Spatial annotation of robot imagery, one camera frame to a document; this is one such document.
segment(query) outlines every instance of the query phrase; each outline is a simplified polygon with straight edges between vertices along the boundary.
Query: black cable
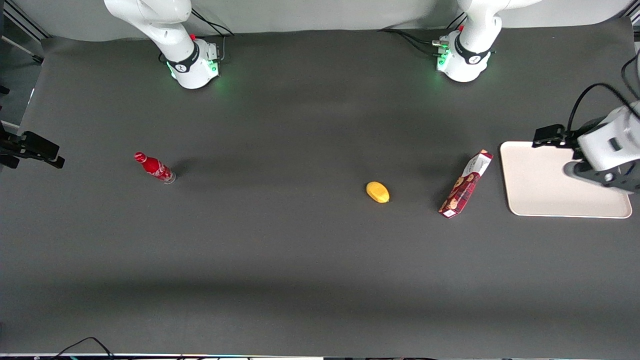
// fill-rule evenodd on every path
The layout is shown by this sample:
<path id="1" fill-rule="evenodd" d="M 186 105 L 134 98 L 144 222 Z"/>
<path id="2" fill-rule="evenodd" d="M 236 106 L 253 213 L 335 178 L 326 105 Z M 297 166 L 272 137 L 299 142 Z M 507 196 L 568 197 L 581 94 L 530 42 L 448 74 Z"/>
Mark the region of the black cable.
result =
<path id="1" fill-rule="evenodd" d="M 108 349 L 106 346 L 104 346 L 104 344 L 103 344 L 103 343 L 101 343 L 101 342 L 100 342 L 100 340 L 98 340 L 98 339 L 94 338 L 93 336 L 89 336 L 88 338 L 84 338 L 84 339 L 82 339 L 82 340 L 78 341 L 77 343 L 75 343 L 75 344 L 73 344 L 73 345 L 69 345 L 69 346 L 65 347 L 64 349 L 62 349 L 62 351 L 61 351 L 61 352 L 58 352 L 58 355 L 54 356 L 53 358 L 54 358 L 54 359 L 57 359 L 60 355 L 62 355 L 62 354 L 64 354 L 65 352 L 67 352 L 67 350 L 69 350 L 70 348 L 72 348 L 72 347 L 74 347 L 74 346 L 76 346 L 76 345 L 78 345 L 78 344 L 80 344 L 80 343 L 83 343 L 83 342 L 85 342 L 86 340 L 93 340 L 93 341 L 95 341 L 96 343 L 98 343 L 98 345 L 100 345 L 100 347 L 102 347 L 102 349 L 105 351 L 105 353 L 107 353 L 107 355 L 109 356 L 110 360 L 113 360 L 113 353 L 112 353 L 111 351 L 109 351 L 109 349 Z"/>
<path id="2" fill-rule="evenodd" d="M 404 31 L 393 31 L 395 29 L 380 29 L 378 31 L 384 32 L 384 33 L 393 33 L 393 34 L 398 34 L 400 35 L 403 39 L 405 39 L 409 44 L 411 44 L 411 46 L 413 46 L 414 48 L 416 48 L 418 51 L 420 51 L 422 54 L 426 54 L 426 55 L 433 55 L 434 53 L 430 53 L 428 51 L 426 51 L 425 49 L 421 48 L 420 46 L 418 46 L 418 44 L 416 44 L 415 42 L 412 41 L 413 35 L 411 34 L 407 34 Z"/>
<path id="3" fill-rule="evenodd" d="M 195 15 L 195 17 L 197 17 L 198 19 L 204 21 L 207 25 L 209 25 L 213 30 L 215 30 L 218 34 L 220 34 L 221 37 L 225 37 L 223 33 L 220 32 L 220 30 L 218 30 L 218 28 L 216 28 L 215 26 L 213 26 L 212 24 L 209 24 L 204 18 L 201 18 L 197 15 Z"/>
<path id="4" fill-rule="evenodd" d="M 407 33 L 406 31 L 402 31 L 402 30 L 398 30 L 398 29 L 390 29 L 390 28 L 384 28 L 384 29 L 380 29 L 378 31 L 381 31 L 383 33 L 395 33 L 395 34 L 401 34 L 407 37 L 410 37 L 412 39 L 414 39 L 415 41 L 419 42 L 420 44 L 431 44 L 431 42 L 429 40 L 423 40 L 419 37 L 416 37 L 415 35 L 411 35 L 409 33 Z"/>
<path id="5" fill-rule="evenodd" d="M 460 19 L 460 17 L 461 17 L 462 15 L 464 15 L 464 14 L 465 14 L 465 12 L 461 12 L 461 13 L 460 13 L 460 15 L 458 15 L 458 17 L 457 17 L 457 18 L 453 19 L 453 20 L 449 23 L 449 25 L 447 25 L 447 29 L 449 29 L 449 28 L 451 27 L 451 25 L 453 25 L 453 23 L 454 23 L 454 22 L 458 21 L 458 19 Z"/>
<path id="6" fill-rule="evenodd" d="M 211 22 L 211 21 L 209 21 L 209 20 L 205 19 L 205 17 L 204 17 L 204 16 L 202 16 L 202 15 L 200 15 L 200 13 L 198 13 L 196 10 L 192 10 L 191 12 L 192 12 L 192 13 L 193 13 L 193 15 L 195 15 L 198 19 L 200 19 L 200 20 L 202 20 L 202 21 L 206 22 L 207 24 L 209 24 L 212 28 L 213 28 L 214 26 L 217 26 L 217 27 L 219 27 L 219 28 L 223 28 L 223 29 L 224 29 L 227 33 L 229 33 L 231 36 L 235 36 L 235 35 L 236 35 L 236 34 L 234 34 L 231 30 L 229 30 L 228 28 L 226 28 L 225 26 L 222 26 L 222 25 L 220 25 L 220 24 L 216 24 L 215 22 Z M 220 31 L 219 31 L 219 30 L 217 30 L 217 29 L 216 29 L 216 31 L 220 34 L 220 36 L 224 36 L 224 35 L 222 35 L 222 34 L 220 33 Z"/>
<path id="7" fill-rule="evenodd" d="M 412 41 L 411 41 L 411 38 L 407 37 L 406 35 L 404 35 L 404 34 L 398 34 L 398 35 L 400 35 L 400 36 L 401 36 L 403 39 L 405 39 L 409 44 L 411 44 L 411 46 L 413 46 L 414 48 L 416 48 L 416 49 L 417 49 L 418 51 L 420 51 L 422 54 L 425 54 L 425 55 L 433 55 L 433 54 L 434 54 L 434 53 L 430 53 L 430 52 L 426 51 L 425 49 L 423 49 L 423 48 L 419 47 L 419 46 L 418 46 L 418 44 L 416 44 L 416 43 L 412 42 Z"/>
<path id="8" fill-rule="evenodd" d="M 467 19 L 467 15 L 465 15 L 464 18 L 462 18 L 462 20 L 460 21 L 460 23 L 458 24 L 458 26 L 455 27 L 455 29 L 458 29 L 460 27 L 460 25 L 462 25 L 462 23 Z"/>
<path id="9" fill-rule="evenodd" d="M 633 94 L 637 99 L 640 99 L 640 95 L 638 95 L 638 93 L 636 92 L 636 90 L 634 89 L 633 86 L 631 86 L 631 84 L 629 83 L 629 79 L 627 79 L 627 67 L 632 63 L 632 62 L 636 62 L 636 68 L 637 68 L 637 64 L 638 64 L 638 56 L 640 55 L 640 50 L 638 50 L 638 52 L 636 53 L 636 55 L 629 59 L 629 61 L 627 61 L 624 65 L 622 65 L 622 69 L 620 69 L 620 76 L 622 77 L 622 82 L 624 82 L 625 86 L 629 89 L 629 91 L 631 92 L 631 94 Z"/>
<path id="10" fill-rule="evenodd" d="M 606 88 L 608 91 L 610 91 L 612 94 L 614 94 L 618 98 L 618 100 L 620 100 L 620 102 L 622 102 L 629 109 L 629 111 L 631 111 L 631 113 L 636 117 L 636 120 L 640 121 L 640 114 L 638 114 L 636 109 L 634 109 L 634 107 L 631 106 L 631 104 L 625 99 L 624 96 L 622 96 L 622 94 L 620 94 L 619 91 L 617 91 L 613 86 L 609 84 L 595 83 L 595 84 L 589 85 L 586 89 L 584 89 L 584 91 L 582 91 L 582 94 L 580 94 L 580 96 L 578 96 L 578 99 L 575 101 L 575 104 L 573 105 L 573 109 L 571 110 L 571 115 L 569 115 L 569 121 L 567 121 L 566 123 L 567 132 L 571 131 L 571 125 L 573 125 L 573 117 L 575 116 L 575 112 L 578 110 L 578 106 L 580 105 L 582 98 L 584 98 L 584 96 L 587 95 L 587 93 L 596 86 L 602 86 Z"/>

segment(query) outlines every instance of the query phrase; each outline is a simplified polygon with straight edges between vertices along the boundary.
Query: white wall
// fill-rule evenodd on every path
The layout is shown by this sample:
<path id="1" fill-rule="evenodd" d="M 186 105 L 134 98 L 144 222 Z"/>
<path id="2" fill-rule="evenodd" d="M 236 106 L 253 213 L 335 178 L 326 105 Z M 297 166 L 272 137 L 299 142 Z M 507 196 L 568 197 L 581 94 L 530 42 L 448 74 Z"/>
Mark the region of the white wall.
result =
<path id="1" fill-rule="evenodd" d="M 633 0 L 542 0 L 501 12 L 507 28 L 594 24 L 616 15 Z M 14 0 L 52 35 L 103 41 L 143 37 L 109 14 L 102 0 Z M 455 0 L 192 0 L 202 15 L 237 33 L 310 29 L 379 29 L 446 26 L 458 11 Z M 192 18 L 197 35 L 212 30 Z"/>

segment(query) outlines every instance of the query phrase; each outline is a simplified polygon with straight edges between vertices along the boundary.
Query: metal frame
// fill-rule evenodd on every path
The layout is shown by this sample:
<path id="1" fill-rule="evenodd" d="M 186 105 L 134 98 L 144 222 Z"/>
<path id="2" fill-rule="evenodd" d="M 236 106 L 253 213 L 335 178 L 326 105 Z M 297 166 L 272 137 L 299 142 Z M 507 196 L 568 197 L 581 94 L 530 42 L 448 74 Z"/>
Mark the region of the metal frame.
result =
<path id="1" fill-rule="evenodd" d="M 37 42 L 44 38 L 51 38 L 50 34 L 44 31 L 33 19 L 29 18 L 13 1 L 5 0 L 3 14 Z"/>

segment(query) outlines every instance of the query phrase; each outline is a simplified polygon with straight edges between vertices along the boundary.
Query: black bracket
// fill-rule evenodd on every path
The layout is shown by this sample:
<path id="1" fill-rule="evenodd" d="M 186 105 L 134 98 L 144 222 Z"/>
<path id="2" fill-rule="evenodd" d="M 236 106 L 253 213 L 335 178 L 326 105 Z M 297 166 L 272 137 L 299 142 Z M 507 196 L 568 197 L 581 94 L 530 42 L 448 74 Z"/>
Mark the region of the black bracket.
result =
<path id="1" fill-rule="evenodd" d="M 21 135 L 7 133 L 0 126 L 0 164 L 17 168 L 22 159 L 44 161 L 54 168 L 62 168 L 65 159 L 58 156 L 60 147 L 42 136 L 25 131 Z"/>
<path id="2" fill-rule="evenodd" d="M 636 161 L 609 170 L 596 171 L 586 160 L 582 160 L 573 167 L 573 173 L 583 179 L 596 181 L 606 188 L 640 193 L 640 166 L 636 166 Z"/>

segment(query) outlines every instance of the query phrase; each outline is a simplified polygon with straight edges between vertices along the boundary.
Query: red box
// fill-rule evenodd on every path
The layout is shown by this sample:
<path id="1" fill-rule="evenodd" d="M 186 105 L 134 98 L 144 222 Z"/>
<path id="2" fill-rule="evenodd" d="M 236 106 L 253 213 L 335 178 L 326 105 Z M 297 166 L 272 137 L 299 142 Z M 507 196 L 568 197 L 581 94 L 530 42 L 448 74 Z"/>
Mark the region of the red box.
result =
<path id="1" fill-rule="evenodd" d="M 481 150 L 469 160 L 462 175 L 453 186 L 453 190 L 449 193 L 447 200 L 438 210 L 439 213 L 445 218 L 452 218 L 462 212 L 474 192 L 478 180 L 480 180 L 489 163 L 491 163 L 491 159 L 493 159 L 493 155 L 486 150 Z"/>

